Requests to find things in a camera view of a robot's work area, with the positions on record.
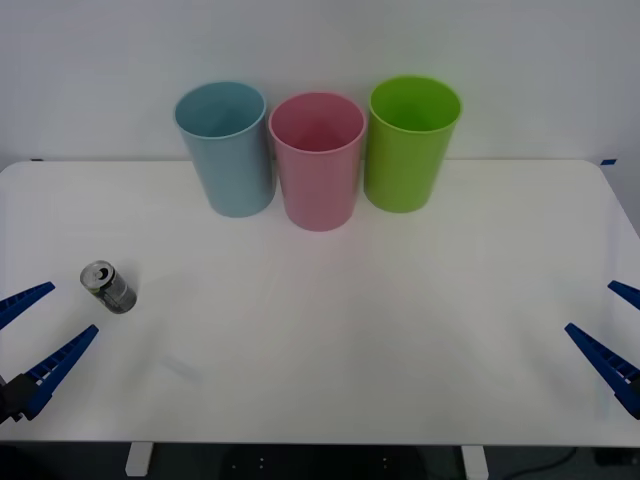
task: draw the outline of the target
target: wall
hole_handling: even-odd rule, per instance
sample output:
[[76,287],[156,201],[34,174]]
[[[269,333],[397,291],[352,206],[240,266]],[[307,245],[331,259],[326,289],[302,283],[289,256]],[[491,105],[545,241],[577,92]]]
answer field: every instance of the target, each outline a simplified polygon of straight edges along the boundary
[[211,80],[250,82],[271,105],[313,88],[364,105],[416,72],[464,99],[449,156],[617,157],[612,183],[631,198],[639,24],[637,0],[3,2],[0,163],[184,156],[173,106]]

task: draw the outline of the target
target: green cup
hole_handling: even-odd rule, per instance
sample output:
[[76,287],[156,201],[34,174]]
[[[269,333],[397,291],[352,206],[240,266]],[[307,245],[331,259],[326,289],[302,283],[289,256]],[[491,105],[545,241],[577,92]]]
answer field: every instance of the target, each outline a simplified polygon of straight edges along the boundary
[[373,90],[369,110],[364,192],[382,210],[418,210],[429,199],[462,102],[438,80],[402,75]]

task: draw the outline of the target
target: blue cup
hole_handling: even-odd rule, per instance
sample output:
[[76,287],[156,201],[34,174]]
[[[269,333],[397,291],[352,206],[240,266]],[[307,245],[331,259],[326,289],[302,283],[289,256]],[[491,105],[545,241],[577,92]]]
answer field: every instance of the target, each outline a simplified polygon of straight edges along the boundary
[[248,217],[275,193],[264,97],[236,82],[203,85],[176,105],[175,120],[213,209]]

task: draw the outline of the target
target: white table leg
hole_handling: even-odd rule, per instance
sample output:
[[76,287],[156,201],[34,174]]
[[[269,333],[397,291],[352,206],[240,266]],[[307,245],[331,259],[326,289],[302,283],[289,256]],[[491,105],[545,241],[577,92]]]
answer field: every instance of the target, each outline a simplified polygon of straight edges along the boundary
[[133,442],[124,471],[127,477],[146,477],[153,451],[153,442]]
[[463,446],[462,459],[467,480],[488,480],[489,468],[482,446]]

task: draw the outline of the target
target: plastic cup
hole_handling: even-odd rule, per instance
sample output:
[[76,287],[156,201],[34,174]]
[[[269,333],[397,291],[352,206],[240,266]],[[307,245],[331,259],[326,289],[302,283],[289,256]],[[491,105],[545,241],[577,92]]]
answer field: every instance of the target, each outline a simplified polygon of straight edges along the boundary
[[360,107],[330,92],[291,97],[271,113],[284,207],[296,225],[327,231],[349,220],[366,125]]
[[203,85],[187,93],[175,121],[213,209],[247,217],[275,193],[265,128],[266,102],[236,82]]
[[403,75],[373,90],[369,110],[367,198],[389,212],[421,208],[460,118],[460,98],[438,80]]

